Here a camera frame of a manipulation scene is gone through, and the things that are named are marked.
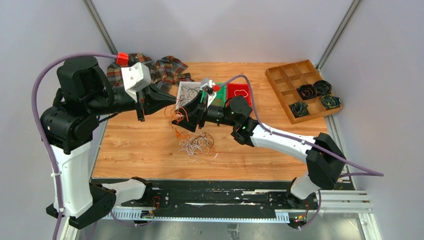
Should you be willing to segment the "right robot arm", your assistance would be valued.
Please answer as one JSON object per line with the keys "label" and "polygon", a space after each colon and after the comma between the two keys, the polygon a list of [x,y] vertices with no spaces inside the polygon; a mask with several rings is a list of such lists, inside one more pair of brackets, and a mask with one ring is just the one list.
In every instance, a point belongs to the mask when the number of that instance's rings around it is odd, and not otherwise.
{"label": "right robot arm", "polygon": [[205,122],[231,126],[231,136],[241,145],[271,149],[304,162],[306,173],[293,180],[285,195],[291,208],[301,207],[313,192],[335,188],[345,166],[339,159],[344,154],[328,134],[305,136],[282,131],[253,119],[252,111],[240,95],[231,98],[225,106],[207,106],[198,94],[175,111],[177,119],[172,124],[190,132],[201,129]]}

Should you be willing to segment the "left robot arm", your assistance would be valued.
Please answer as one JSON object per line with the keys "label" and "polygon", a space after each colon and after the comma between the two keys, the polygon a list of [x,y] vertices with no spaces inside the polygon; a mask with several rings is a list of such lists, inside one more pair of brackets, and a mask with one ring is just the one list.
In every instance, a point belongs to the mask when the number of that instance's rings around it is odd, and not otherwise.
{"label": "left robot arm", "polygon": [[[176,103],[175,96],[153,85],[149,69],[137,62],[122,69],[124,84],[112,86],[98,64],[96,53],[62,57],[37,77],[32,90],[32,110],[46,146],[55,184],[55,200],[48,215],[81,230],[106,217],[112,209],[135,201],[150,211],[160,204],[152,183],[132,177],[117,183],[91,183],[90,150],[100,116],[108,120],[119,113],[136,111],[139,121]],[[37,110],[37,91],[46,73],[56,68],[60,87],[53,104]]]}

